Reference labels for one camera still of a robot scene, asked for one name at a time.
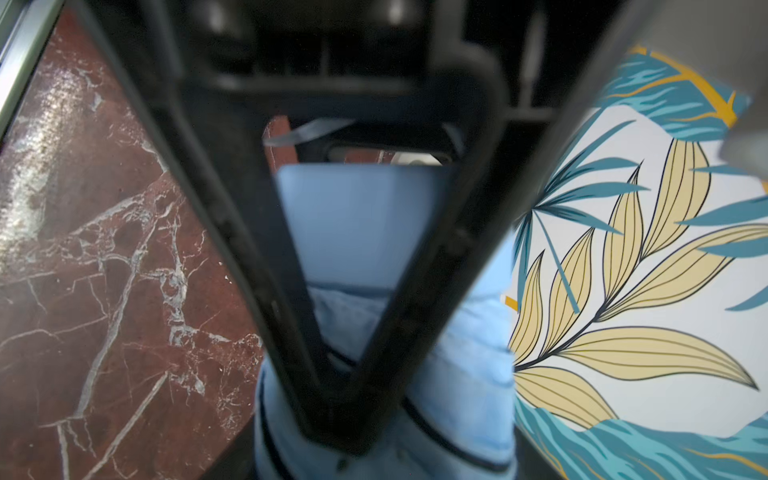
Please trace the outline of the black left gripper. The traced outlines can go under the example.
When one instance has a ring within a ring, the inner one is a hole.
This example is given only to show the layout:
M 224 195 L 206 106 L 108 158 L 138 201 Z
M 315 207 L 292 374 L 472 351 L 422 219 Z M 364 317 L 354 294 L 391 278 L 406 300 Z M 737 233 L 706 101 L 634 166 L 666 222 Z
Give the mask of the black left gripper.
M 147 123 L 548 122 L 619 1 L 80 1 Z

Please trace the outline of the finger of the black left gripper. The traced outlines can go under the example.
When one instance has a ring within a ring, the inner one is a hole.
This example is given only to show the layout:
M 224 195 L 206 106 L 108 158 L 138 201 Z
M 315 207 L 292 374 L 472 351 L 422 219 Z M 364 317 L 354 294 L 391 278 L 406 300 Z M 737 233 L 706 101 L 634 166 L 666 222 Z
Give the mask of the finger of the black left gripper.
M 261 140 L 272 117 L 334 116 L 336 101 L 283 83 L 243 92 L 162 80 L 123 86 L 234 274 L 301 432 L 367 451 L 367 414 L 341 394 L 346 380 L 321 338 Z
M 335 395 L 335 446 L 368 452 L 450 318 L 554 171 L 576 113 L 532 106 L 542 57 L 525 53 L 518 105 L 489 56 L 469 56 L 486 117 L 360 363 Z

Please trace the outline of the light blue umbrella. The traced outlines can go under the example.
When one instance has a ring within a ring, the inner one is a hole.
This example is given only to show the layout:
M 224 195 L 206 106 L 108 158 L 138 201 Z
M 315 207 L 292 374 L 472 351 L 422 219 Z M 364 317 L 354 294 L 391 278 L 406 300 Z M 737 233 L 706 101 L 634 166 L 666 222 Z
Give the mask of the light blue umbrella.
M 448 175 L 442 167 L 295 163 L 277 184 L 309 285 L 323 346 L 333 366 L 378 359 L 414 376 L 370 451 L 347 455 L 300 431 L 271 360 L 257 384 L 255 469 L 260 479 L 512 479 L 517 475 L 511 318 L 501 296 L 511 276 L 503 247 L 449 321 L 431 330 L 430 349 L 411 360 L 425 331 L 423 308 L 385 323 L 406 264 L 422 238 Z

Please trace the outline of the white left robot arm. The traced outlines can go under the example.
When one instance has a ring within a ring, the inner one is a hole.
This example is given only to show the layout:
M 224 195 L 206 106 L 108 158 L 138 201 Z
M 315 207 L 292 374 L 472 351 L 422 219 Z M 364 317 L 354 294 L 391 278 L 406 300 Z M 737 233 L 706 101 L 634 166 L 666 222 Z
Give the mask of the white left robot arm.
M 767 175 L 763 1 L 80 1 L 150 137 L 238 286 L 311 440 L 363 455 L 406 383 L 514 234 L 511 267 L 533 280 L 538 213 L 601 230 L 617 260 L 587 323 L 583 253 L 556 257 L 551 309 L 515 333 L 523 400 L 602 445 L 757 462 L 767 423 L 712 437 L 643 433 L 586 391 L 541 396 L 553 358 L 621 380 L 621 314 L 699 293 L 767 252 L 767 200 L 704 210 L 717 175 Z M 430 153 L 452 167 L 406 251 L 363 363 L 345 374 L 320 343 L 299 235 L 268 171 L 260 128 L 284 115 L 308 136 L 302 163 L 335 149 Z

